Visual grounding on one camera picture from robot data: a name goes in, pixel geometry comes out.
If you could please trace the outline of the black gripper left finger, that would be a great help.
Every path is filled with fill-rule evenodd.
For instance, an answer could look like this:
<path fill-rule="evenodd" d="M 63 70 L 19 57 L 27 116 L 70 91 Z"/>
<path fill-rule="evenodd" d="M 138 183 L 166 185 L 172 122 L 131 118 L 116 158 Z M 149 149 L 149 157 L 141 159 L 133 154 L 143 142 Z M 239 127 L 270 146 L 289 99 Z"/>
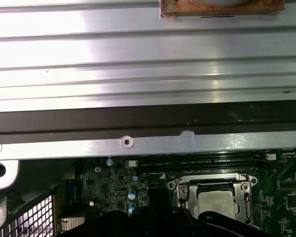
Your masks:
<path fill-rule="evenodd" d="M 159 236 L 159 189 L 148 191 L 148 206 L 129 216 L 111 211 L 61 234 L 63 237 L 157 237 Z"/>

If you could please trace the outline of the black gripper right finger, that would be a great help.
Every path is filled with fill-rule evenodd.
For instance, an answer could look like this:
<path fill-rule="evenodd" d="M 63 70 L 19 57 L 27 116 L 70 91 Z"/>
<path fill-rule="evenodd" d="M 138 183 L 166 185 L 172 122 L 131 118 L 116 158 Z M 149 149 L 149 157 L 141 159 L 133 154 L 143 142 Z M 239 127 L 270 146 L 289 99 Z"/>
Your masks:
<path fill-rule="evenodd" d="M 174 208 L 166 189 L 158 190 L 158 230 L 165 237 L 262 237 L 264 232 L 216 212 L 197 218 Z"/>

